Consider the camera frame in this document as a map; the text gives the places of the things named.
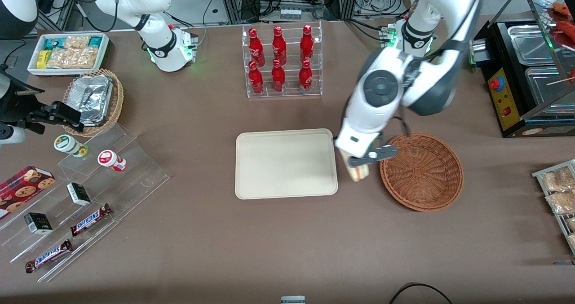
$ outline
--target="white tray of snacks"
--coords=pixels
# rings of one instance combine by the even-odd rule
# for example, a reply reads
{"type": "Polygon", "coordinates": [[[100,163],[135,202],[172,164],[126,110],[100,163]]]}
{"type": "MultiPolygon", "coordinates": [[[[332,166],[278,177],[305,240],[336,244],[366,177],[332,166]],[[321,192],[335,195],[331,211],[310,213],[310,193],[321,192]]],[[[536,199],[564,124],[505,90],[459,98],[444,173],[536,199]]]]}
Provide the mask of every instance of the white tray of snacks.
{"type": "Polygon", "coordinates": [[[101,32],[45,34],[38,38],[28,64],[38,76],[79,75],[102,65],[109,38],[101,32]]]}

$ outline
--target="stainless steel tray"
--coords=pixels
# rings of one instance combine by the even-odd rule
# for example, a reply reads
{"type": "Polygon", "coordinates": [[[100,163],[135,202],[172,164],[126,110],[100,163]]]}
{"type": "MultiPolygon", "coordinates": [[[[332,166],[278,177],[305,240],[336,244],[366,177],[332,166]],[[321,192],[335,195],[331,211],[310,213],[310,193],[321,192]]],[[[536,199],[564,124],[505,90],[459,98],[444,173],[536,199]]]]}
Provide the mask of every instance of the stainless steel tray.
{"type": "Polygon", "coordinates": [[[526,66],[554,65],[538,26],[511,26],[507,33],[520,63],[526,66]]]}
{"type": "MultiPolygon", "coordinates": [[[[557,67],[530,67],[525,71],[525,77],[537,104],[549,101],[565,89],[563,83],[547,86],[548,83],[561,79],[557,67]]],[[[553,114],[575,112],[575,93],[569,93],[558,103],[551,104],[545,112],[553,114]]]]}

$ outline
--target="snickers bar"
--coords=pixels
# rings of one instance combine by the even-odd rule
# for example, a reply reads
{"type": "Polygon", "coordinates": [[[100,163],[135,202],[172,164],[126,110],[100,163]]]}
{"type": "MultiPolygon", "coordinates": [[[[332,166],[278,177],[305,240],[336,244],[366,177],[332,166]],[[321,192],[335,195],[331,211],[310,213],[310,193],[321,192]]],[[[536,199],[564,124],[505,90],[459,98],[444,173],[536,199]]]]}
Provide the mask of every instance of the snickers bar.
{"type": "Polygon", "coordinates": [[[39,269],[41,265],[56,259],[61,254],[66,253],[68,251],[72,252],[72,243],[70,240],[66,239],[64,243],[55,247],[54,249],[48,251],[47,253],[41,255],[36,260],[31,260],[26,263],[26,273],[33,273],[35,270],[39,269]]]}
{"type": "Polygon", "coordinates": [[[84,220],[81,220],[80,223],[78,223],[77,225],[72,226],[72,228],[70,228],[70,230],[72,231],[72,236],[73,237],[78,236],[78,234],[90,228],[90,226],[101,220],[104,216],[106,216],[110,212],[111,212],[110,206],[108,206],[107,203],[104,204],[104,206],[99,208],[98,211],[92,213],[90,216],[88,216],[88,218],[85,218],[84,220]]]}

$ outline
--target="wicker basket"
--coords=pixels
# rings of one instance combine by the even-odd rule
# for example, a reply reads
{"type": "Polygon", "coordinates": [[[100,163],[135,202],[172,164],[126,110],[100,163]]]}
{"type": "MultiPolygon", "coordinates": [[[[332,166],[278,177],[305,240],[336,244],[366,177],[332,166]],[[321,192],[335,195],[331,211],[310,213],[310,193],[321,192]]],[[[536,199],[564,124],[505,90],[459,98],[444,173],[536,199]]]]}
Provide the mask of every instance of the wicker basket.
{"type": "MultiPolygon", "coordinates": [[[[122,83],[119,82],[118,77],[116,77],[116,75],[114,75],[114,73],[112,73],[111,71],[106,70],[106,69],[98,69],[95,71],[90,71],[89,73],[82,74],[82,75],[80,75],[80,77],[90,77],[90,76],[97,76],[97,75],[106,75],[106,76],[110,77],[111,79],[113,79],[113,81],[114,81],[114,87],[112,89],[112,96],[110,98],[110,106],[108,108],[107,120],[106,120],[106,122],[104,122],[104,124],[102,126],[99,126],[99,127],[84,127],[83,132],[77,132],[76,130],[72,130],[71,128],[63,126],[64,130],[69,134],[73,134],[73,135],[81,136],[81,137],[86,137],[86,138],[91,138],[91,137],[95,136],[98,132],[102,131],[104,128],[111,126],[115,122],[117,122],[119,115],[122,112],[122,103],[124,102],[124,89],[122,87],[122,83]]],[[[68,85],[68,89],[66,90],[66,93],[64,94],[64,99],[63,99],[64,103],[68,100],[68,95],[70,94],[70,89],[72,89],[72,83],[70,83],[70,85],[68,85]]]]}
{"type": "Polygon", "coordinates": [[[397,136],[389,143],[399,153],[380,163],[380,174],[398,202],[413,210],[431,212],[456,201],[463,188],[464,173],[449,146],[421,132],[397,136]]]}

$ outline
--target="red bottle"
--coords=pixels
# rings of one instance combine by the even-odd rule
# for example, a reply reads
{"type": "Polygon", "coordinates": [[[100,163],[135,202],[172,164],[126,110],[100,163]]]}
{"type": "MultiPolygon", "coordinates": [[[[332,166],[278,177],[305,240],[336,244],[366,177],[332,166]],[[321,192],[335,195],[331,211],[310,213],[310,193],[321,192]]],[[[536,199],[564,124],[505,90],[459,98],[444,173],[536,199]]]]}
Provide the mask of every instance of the red bottle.
{"type": "Polygon", "coordinates": [[[271,47],[274,49],[274,58],[279,59],[281,64],[285,65],[288,62],[288,51],[281,26],[274,26],[274,41],[271,43],[271,47]]]}
{"type": "Polygon", "coordinates": [[[314,38],[312,37],[312,26],[304,26],[304,35],[300,41],[300,59],[310,60],[314,56],[314,38]]]}
{"type": "Polygon", "coordinates": [[[302,61],[300,69],[300,92],[302,94],[308,94],[312,91],[313,75],[314,73],[310,69],[310,60],[302,61]]]}
{"type": "Polygon", "coordinates": [[[250,61],[248,64],[250,67],[250,72],[248,73],[248,77],[250,77],[250,85],[253,90],[253,94],[255,95],[262,95],[263,94],[263,77],[261,76],[261,72],[257,69],[257,64],[255,61],[250,61]]]}
{"type": "Polygon", "coordinates": [[[283,71],[282,63],[279,59],[274,60],[274,68],[271,70],[271,77],[274,79],[274,90],[282,93],[286,84],[286,73],[283,71]]]}
{"type": "Polygon", "coordinates": [[[252,60],[257,63],[257,66],[263,67],[263,65],[265,65],[265,57],[263,56],[263,45],[257,37],[257,30],[250,28],[248,34],[250,35],[250,54],[252,60]]]}

